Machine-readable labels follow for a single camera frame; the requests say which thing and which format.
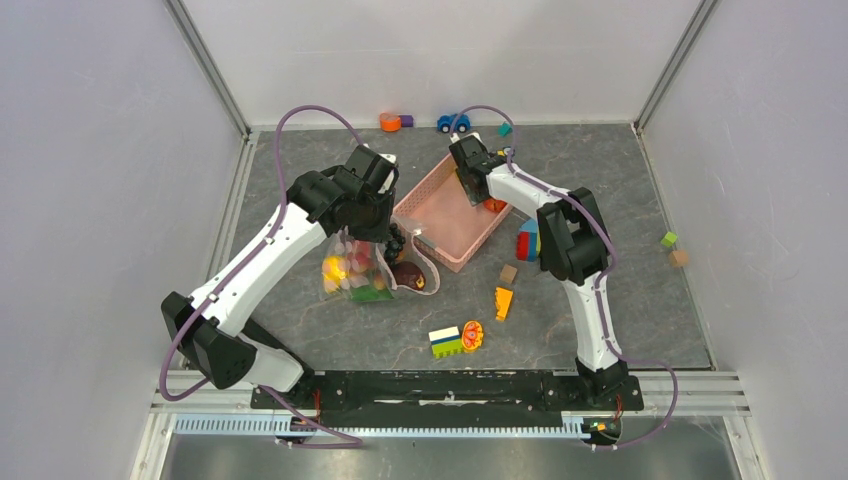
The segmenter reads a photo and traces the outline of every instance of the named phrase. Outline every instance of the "green lego brick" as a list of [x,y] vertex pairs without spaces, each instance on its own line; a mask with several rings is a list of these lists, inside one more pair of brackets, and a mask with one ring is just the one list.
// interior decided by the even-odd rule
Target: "green lego brick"
[[436,358],[447,357],[448,355],[456,355],[462,353],[462,340],[457,338],[449,342],[437,343],[432,346],[433,356]]
[[671,247],[672,245],[674,245],[674,242],[676,242],[676,241],[677,241],[677,234],[674,233],[674,232],[668,232],[668,233],[665,234],[663,239],[660,240],[660,243],[662,243],[664,247]]

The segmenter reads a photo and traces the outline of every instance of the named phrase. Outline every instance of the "brown toy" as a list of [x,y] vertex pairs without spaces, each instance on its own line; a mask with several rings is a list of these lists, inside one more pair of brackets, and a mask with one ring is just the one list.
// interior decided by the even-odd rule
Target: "brown toy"
[[668,261],[672,267],[685,267],[689,265],[689,255],[686,253],[686,250],[675,250],[668,254]]
[[518,269],[513,267],[512,265],[504,265],[503,270],[501,270],[501,281],[512,285],[512,282],[515,281],[515,275],[518,273]]
[[412,262],[400,262],[391,267],[392,275],[398,285],[405,285],[413,290],[424,290],[427,280],[421,268]]

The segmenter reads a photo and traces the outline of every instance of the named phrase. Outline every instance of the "yellow toy piece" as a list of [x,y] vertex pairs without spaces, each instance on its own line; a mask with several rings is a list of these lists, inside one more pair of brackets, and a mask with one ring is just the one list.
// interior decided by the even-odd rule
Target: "yellow toy piece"
[[483,345],[483,325],[471,320],[462,327],[462,351],[471,353]]
[[497,313],[495,318],[501,322],[506,320],[506,314],[509,312],[509,304],[512,303],[512,290],[497,287],[495,288],[495,309]]
[[344,257],[330,255],[321,264],[321,273],[324,275],[324,290],[333,293],[339,288],[349,288],[347,279],[348,262]]

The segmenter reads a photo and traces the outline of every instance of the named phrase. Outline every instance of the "green toy block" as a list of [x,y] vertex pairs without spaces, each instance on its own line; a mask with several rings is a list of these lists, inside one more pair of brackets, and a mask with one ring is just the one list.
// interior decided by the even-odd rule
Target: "green toy block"
[[503,125],[501,125],[501,128],[498,129],[498,135],[505,137],[509,135],[509,132],[511,131],[512,127],[510,127],[508,123],[504,122]]
[[671,247],[674,245],[674,242],[677,241],[677,234],[674,232],[668,232],[665,234],[660,243],[663,244],[664,247]]
[[449,342],[437,343],[433,345],[433,356],[435,358],[447,357],[448,355],[456,355],[462,353],[462,340],[457,338]]

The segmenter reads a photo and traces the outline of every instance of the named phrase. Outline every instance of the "pink plastic basket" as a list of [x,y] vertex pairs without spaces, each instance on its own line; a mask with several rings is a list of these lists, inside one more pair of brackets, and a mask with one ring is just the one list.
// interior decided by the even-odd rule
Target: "pink plastic basket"
[[482,204],[472,207],[455,172],[456,163],[448,155],[395,205],[395,215],[421,223],[424,231],[415,237],[418,249],[459,272],[512,206],[500,213]]

